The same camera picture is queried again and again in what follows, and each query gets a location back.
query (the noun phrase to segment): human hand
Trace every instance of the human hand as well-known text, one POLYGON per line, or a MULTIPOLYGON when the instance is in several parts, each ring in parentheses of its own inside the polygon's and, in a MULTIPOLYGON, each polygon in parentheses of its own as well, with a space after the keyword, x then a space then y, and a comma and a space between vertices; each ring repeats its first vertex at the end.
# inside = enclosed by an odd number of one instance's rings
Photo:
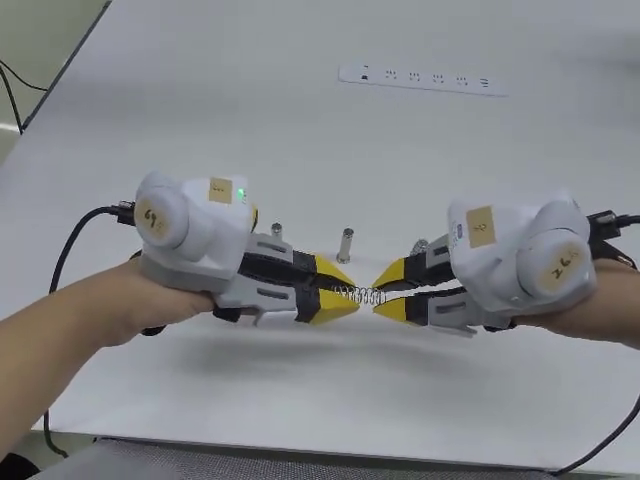
POLYGON ((567 311, 518 317, 516 323, 640 348, 640 274, 614 260, 595 266, 598 287, 591 297, 567 311))
POLYGON ((85 278, 62 292, 94 324, 101 346, 120 345, 145 328, 178 323, 213 310, 208 294, 166 288, 145 278, 138 259, 85 278))

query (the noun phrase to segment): cable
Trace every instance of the cable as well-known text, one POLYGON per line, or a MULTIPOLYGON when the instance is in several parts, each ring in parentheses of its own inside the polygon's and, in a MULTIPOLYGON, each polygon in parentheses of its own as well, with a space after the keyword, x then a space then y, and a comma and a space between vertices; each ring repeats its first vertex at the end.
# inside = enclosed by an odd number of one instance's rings
POLYGON ((9 65, 7 65, 2 60, 0 60, 0 65, 2 65, 4 68, 6 68, 9 71, 9 73, 11 75, 13 75, 14 77, 16 77, 18 79, 18 81, 20 83, 22 83, 24 86, 29 87, 29 88, 33 88, 34 90, 39 90, 41 92, 46 92, 47 91, 46 88, 38 87, 37 85, 33 85, 33 84, 27 82, 24 78, 22 78, 20 75, 18 75, 13 68, 11 68, 9 65))
POLYGON ((618 427, 613 432, 611 432, 603 441, 596 445, 594 449, 592 449, 584 457, 576 460, 573 463, 570 463, 566 467, 547 473, 553 475, 554 477, 559 477, 575 470, 576 468, 581 467, 593 457, 598 455, 602 450, 607 448, 616 438, 618 438, 620 434, 622 434, 622 432, 624 432, 627 427, 631 425, 631 423, 636 419, 638 413, 640 413, 640 396, 638 396, 635 405, 633 406, 629 414, 625 417, 625 419, 620 423, 620 425, 618 425, 618 427))
POLYGON ((640 215, 620 215, 616 219, 618 228, 626 228, 631 225, 640 224, 640 215))
POLYGON ((7 95, 9 95, 9 101, 11 102, 11 109, 13 110, 13 116, 16 119, 16 124, 18 125, 18 133, 22 135, 24 129, 22 128, 22 120, 20 120, 20 112, 18 111, 18 106, 16 105, 16 99, 13 96, 13 90, 11 90, 11 84, 9 83, 9 79, 4 73, 2 67, 0 67, 0 77, 2 78, 2 83, 4 83, 5 88, 7 89, 7 95))
MULTIPOLYGON (((102 215, 104 213, 108 213, 109 215, 115 215, 118 217, 118 223, 122 223, 125 225, 134 225, 133 221, 133 208, 134 204, 130 202, 120 202, 119 205, 114 205, 110 207, 100 207, 94 210, 91 210, 84 217, 80 219, 74 229, 71 231, 69 238, 67 239, 64 247, 62 247, 62 252, 60 252, 60 256, 58 257, 58 261, 56 262, 56 267, 53 271, 53 276, 51 277, 51 286, 49 287, 49 294, 54 293, 58 290, 58 283, 60 282, 60 276, 62 275, 62 268, 64 267, 64 263, 69 256, 69 252, 71 251, 71 247, 78 239, 78 235, 82 229, 95 217, 102 215)), ((51 450, 56 455, 60 455, 62 458, 69 457, 69 454, 58 447, 51 438, 51 427, 50 427, 50 414, 49 410, 44 412, 43 418, 43 433, 44 433, 44 441, 49 450, 51 450)))

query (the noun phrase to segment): gray floor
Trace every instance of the gray floor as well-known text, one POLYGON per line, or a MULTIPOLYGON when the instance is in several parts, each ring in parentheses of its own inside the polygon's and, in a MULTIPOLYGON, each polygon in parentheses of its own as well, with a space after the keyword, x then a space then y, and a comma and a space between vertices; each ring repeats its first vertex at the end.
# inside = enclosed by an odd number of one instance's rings
MULTIPOLYGON (((104 0, 0 1, 0 59, 31 83, 47 87, 103 4, 104 0)), ((12 81, 12 88, 24 118, 38 103, 42 92, 28 89, 17 81, 12 81)), ((6 92, 0 87, 0 164, 18 138, 6 92)), ((56 435, 56 442, 70 452, 86 447, 91 440, 81 435, 56 435)), ((45 448, 41 433, 28 435, 16 452, 40 468, 58 461, 58 457, 45 448)))

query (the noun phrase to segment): metal spring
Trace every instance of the metal spring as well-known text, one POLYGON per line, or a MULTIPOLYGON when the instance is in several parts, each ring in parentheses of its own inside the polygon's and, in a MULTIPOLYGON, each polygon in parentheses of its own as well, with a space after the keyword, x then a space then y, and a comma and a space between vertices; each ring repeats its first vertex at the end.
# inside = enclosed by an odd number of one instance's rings
POLYGON ((377 288, 341 286, 333 287, 333 291, 360 305, 373 305, 375 307, 387 301, 386 292, 377 288))

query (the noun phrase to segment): handwritten label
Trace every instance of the handwritten label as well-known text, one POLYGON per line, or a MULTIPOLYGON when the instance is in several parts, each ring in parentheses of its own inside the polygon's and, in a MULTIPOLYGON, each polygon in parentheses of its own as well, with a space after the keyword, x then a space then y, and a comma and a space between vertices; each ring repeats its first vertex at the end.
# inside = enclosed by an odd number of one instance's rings
POLYGON ((540 274, 540 285, 549 292, 557 292, 584 260, 584 253, 579 246, 571 243, 564 245, 540 274))
POLYGON ((143 227, 156 239, 162 240, 167 235, 169 229, 167 219, 147 198, 136 202, 133 216, 136 225, 143 227))
POLYGON ((233 199, 233 182, 226 178, 212 177, 209 181, 209 201, 230 204, 233 199))
POLYGON ((469 246, 471 248, 496 243, 493 209, 490 205, 467 212, 467 230, 469 231, 469 246))

